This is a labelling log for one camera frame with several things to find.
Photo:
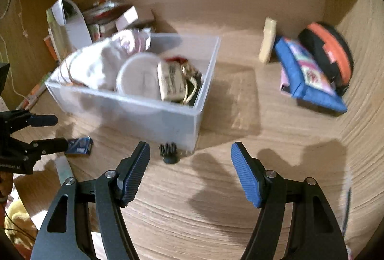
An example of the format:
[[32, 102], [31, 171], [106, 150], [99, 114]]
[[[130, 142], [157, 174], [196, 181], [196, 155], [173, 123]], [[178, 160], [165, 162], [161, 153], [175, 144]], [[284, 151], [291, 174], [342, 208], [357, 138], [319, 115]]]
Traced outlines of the mint green highlighter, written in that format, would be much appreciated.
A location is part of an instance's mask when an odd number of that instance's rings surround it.
[[67, 179], [74, 177], [70, 163], [65, 155], [55, 159], [55, 167], [60, 185], [63, 185]]

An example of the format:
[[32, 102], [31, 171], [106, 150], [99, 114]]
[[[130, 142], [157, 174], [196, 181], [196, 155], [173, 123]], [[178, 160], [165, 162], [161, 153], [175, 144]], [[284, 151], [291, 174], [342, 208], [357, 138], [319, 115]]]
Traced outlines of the blue foil packet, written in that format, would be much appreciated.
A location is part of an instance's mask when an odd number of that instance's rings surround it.
[[69, 156], [90, 155], [92, 146], [93, 140], [89, 136], [68, 139], [68, 149], [64, 154]]

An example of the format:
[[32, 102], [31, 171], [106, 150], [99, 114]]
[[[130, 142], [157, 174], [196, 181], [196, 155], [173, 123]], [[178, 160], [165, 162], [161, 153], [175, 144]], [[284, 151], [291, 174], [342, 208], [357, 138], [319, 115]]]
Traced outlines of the black small clip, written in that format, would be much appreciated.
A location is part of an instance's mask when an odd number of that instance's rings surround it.
[[179, 161], [177, 145], [173, 142], [160, 144], [159, 154], [163, 158], [165, 164], [173, 165]]

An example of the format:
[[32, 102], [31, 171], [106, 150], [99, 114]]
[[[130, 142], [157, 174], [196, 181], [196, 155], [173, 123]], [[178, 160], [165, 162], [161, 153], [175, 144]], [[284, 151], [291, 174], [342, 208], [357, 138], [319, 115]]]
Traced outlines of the white cloth bag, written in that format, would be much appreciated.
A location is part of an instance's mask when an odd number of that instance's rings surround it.
[[119, 42], [107, 38], [70, 54], [53, 72], [51, 80], [61, 85], [113, 90], [119, 70], [128, 57]]

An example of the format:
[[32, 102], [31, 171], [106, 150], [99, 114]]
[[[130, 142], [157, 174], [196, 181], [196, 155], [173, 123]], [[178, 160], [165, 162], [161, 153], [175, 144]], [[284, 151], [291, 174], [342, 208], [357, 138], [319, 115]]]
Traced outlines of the cream eraser block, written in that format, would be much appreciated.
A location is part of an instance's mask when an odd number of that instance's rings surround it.
[[162, 101], [180, 103], [186, 94], [186, 85], [180, 64], [177, 62], [160, 62], [157, 65], [157, 76]]

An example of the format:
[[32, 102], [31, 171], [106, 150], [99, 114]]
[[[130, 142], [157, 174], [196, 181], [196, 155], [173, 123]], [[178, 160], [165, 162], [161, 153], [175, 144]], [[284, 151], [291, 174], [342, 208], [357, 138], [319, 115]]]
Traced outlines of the orange green tube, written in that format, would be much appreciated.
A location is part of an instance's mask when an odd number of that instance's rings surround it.
[[39, 97], [46, 90], [46, 81], [50, 78], [51, 72], [48, 72], [38, 84], [36, 84], [17, 107], [17, 109], [31, 109], [38, 101]]

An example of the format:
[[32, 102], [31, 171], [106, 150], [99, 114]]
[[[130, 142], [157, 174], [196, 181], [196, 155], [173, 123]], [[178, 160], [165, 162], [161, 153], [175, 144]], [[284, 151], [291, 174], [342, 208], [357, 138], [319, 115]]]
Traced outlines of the orange box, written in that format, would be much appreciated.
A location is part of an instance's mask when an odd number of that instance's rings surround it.
[[51, 56], [53, 57], [53, 60], [55, 62], [58, 62], [59, 60], [58, 60], [55, 48], [53, 47], [53, 43], [52, 43], [49, 35], [44, 38], [44, 43], [45, 43], [48, 51], [50, 52]]

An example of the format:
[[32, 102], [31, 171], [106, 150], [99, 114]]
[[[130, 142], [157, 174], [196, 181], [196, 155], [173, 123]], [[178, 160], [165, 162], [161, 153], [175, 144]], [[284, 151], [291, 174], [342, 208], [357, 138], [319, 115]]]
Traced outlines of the white paper receipt stand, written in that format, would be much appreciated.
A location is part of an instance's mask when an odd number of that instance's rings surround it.
[[85, 19], [72, 0], [57, 0], [46, 11], [46, 18], [60, 53], [75, 52], [92, 44]]

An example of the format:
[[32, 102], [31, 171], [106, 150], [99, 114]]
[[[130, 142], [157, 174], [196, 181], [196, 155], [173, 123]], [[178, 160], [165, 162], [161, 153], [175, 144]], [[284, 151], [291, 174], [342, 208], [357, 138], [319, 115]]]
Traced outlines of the white round lidded jar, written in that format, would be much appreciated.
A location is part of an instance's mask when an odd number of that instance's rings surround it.
[[131, 56], [119, 70], [116, 92], [160, 100], [157, 65], [162, 59], [154, 53], [141, 52]]

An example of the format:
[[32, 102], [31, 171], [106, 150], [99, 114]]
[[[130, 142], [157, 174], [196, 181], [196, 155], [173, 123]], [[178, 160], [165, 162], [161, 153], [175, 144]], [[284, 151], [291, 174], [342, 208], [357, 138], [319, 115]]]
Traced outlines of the clear plastic storage bin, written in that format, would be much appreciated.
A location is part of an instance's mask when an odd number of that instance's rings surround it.
[[92, 90], [46, 81], [59, 107], [68, 113], [99, 122], [139, 139], [157, 143], [174, 142], [182, 150], [197, 145], [202, 114], [211, 86], [221, 39], [211, 35], [153, 33], [150, 53], [160, 58], [181, 56], [202, 74], [195, 105], [182, 105], [114, 90]]

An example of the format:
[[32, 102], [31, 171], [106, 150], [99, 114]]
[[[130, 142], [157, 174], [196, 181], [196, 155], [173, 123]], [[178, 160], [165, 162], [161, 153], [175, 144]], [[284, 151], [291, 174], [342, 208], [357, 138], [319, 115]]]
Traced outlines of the blue patterned pouch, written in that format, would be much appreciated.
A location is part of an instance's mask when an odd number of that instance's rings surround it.
[[337, 113], [347, 111], [313, 56], [298, 41], [281, 36], [273, 49], [282, 66], [281, 92]]

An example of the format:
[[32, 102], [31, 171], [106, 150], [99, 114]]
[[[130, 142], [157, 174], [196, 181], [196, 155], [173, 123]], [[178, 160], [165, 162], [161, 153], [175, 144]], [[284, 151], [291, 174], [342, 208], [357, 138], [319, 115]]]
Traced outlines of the stack of books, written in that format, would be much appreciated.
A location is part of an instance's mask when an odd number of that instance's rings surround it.
[[96, 42], [119, 32], [116, 29], [115, 21], [132, 6], [136, 7], [139, 18], [125, 29], [150, 28], [155, 21], [152, 10], [129, 4], [126, 1], [103, 0], [94, 3], [91, 8], [83, 11], [82, 15], [92, 41]]

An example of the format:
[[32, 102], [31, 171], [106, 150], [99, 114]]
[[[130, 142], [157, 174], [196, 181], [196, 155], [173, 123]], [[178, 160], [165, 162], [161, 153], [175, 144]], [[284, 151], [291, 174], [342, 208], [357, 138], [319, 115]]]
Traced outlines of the pink striped pouch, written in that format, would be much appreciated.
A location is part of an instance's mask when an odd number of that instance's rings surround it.
[[111, 37], [118, 48], [128, 55], [146, 52], [151, 46], [151, 32], [141, 30], [121, 30]]

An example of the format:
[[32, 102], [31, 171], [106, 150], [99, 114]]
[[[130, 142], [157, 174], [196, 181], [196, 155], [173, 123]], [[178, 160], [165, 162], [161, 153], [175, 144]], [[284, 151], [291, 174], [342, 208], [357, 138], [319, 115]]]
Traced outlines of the white small box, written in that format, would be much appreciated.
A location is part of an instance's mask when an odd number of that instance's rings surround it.
[[134, 24], [135, 21], [139, 18], [137, 13], [137, 9], [135, 6], [130, 7], [125, 13], [123, 13], [118, 19], [115, 21], [116, 29], [121, 31], [130, 25]]

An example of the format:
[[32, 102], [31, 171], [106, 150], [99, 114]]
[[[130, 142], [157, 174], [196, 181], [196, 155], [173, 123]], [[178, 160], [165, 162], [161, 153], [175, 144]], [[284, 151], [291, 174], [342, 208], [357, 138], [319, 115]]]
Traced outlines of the cream yellow tube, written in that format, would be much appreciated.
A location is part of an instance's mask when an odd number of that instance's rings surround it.
[[267, 17], [265, 19], [263, 39], [259, 51], [259, 61], [266, 64], [270, 61], [277, 32], [277, 21]]

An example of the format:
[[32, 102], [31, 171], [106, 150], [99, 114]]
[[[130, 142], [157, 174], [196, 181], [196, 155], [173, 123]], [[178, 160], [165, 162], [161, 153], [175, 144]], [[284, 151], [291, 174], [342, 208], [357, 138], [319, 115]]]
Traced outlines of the black orange round case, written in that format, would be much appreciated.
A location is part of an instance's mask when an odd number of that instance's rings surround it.
[[325, 22], [312, 22], [298, 35], [299, 42], [313, 56], [336, 93], [343, 96], [354, 72], [354, 60], [344, 37]]

